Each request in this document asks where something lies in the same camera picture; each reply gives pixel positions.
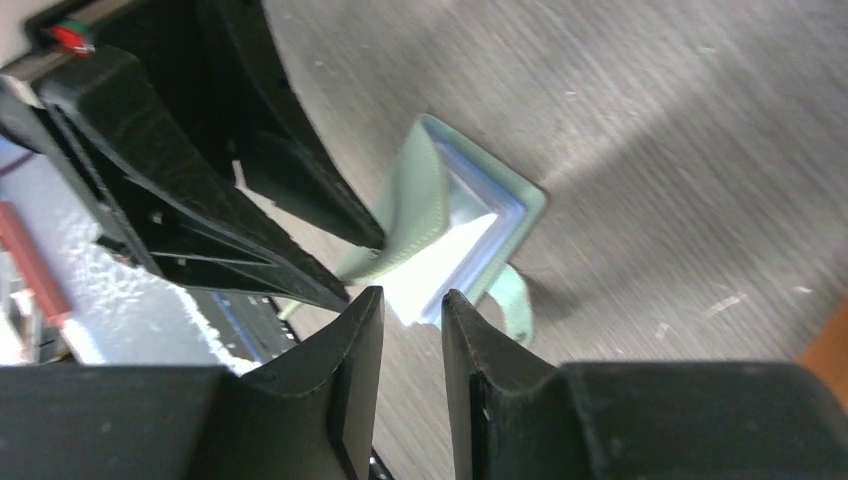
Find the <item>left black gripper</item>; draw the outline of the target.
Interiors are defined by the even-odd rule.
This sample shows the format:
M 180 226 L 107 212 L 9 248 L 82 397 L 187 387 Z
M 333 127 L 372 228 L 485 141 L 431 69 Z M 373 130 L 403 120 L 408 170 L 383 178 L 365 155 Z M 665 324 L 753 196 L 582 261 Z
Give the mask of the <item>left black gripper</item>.
M 341 282 L 232 186 L 353 245 L 385 233 L 290 85 L 259 1 L 60 1 L 1 70 L 1 131 L 46 155 L 95 243 L 173 283 L 342 311 Z

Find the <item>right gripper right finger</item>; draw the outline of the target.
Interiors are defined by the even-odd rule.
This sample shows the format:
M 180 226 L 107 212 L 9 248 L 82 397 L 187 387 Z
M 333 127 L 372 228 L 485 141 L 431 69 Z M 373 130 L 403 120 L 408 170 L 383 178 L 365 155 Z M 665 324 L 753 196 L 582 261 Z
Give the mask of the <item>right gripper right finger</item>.
M 554 366 L 460 293 L 442 301 L 460 479 L 843 479 L 847 416 L 808 370 L 772 362 Z

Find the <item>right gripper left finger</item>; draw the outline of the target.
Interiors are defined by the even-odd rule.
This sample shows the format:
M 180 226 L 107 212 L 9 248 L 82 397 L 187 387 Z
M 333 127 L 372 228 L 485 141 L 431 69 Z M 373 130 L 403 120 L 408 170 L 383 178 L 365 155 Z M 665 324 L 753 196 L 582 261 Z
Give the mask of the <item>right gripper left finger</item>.
M 1 372 L 5 479 L 365 479 L 384 293 L 244 375 L 223 366 Z

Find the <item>green card holder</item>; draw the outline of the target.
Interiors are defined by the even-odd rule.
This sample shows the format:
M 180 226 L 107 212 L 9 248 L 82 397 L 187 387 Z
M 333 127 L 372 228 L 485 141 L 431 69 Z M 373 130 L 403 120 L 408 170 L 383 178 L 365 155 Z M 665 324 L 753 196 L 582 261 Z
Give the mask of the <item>green card holder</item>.
M 525 279 L 509 261 L 541 217 L 544 192 L 442 120 L 411 127 L 376 204 L 381 250 L 353 248 L 336 271 L 347 286 L 377 285 L 399 322 L 441 324 L 443 296 L 490 296 L 508 337 L 532 343 Z

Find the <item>orange compartment organizer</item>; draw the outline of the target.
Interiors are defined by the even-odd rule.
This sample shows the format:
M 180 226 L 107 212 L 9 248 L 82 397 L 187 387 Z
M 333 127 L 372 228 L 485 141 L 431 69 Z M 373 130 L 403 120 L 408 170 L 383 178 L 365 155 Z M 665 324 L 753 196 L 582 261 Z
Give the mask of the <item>orange compartment organizer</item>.
M 847 317 L 831 319 L 810 343 L 799 363 L 816 375 L 847 410 Z

